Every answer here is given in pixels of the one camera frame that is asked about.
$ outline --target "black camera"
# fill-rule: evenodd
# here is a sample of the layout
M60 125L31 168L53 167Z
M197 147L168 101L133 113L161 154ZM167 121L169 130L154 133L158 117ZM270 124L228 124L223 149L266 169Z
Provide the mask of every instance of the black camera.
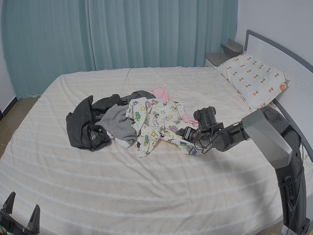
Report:
M198 121L198 130L191 127L185 129L179 129L176 135L182 136L182 139L195 143L197 132L202 136L202 140L209 140L215 132L224 129L223 123L217 123L215 119L216 110L210 106L208 108L202 108L194 112L194 119Z

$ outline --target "tiled floor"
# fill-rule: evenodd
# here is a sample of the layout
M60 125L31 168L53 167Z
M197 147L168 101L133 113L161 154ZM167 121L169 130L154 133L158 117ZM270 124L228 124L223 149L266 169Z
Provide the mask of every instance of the tiled floor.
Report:
M14 131L19 127L29 110L37 102L37 98L20 99L9 113L0 121L0 158L3 155Z

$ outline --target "teal curtain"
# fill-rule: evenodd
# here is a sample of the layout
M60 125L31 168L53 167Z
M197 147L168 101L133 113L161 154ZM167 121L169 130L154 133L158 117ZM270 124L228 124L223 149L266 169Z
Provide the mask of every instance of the teal curtain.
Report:
M3 0L4 57L17 98L61 74L94 71L88 0Z
M4 0L4 56L17 97L61 74L203 66L234 40L238 0Z

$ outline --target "pillowcase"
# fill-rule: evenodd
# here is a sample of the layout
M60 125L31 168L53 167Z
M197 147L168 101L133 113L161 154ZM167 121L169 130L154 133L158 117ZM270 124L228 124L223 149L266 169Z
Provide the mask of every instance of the pillowcase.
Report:
M227 60L217 70L237 90L250 111L269 104L289 85L282 71L247 52Z

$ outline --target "mattress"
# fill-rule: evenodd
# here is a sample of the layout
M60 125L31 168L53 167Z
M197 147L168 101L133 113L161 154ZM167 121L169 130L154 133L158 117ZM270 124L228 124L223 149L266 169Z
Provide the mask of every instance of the mattress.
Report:
M36 204L40 234L256 234L282 219L274 169L253 141L192 156L158 141L145 158L113 140L96 152L69 144L65 117L84 98L163 87L187 114L214 106L227 126L249 114L213 68L142 68L58 77L15 131L0 160L0 203L27 225ZM304 163L307 196L312 170Z

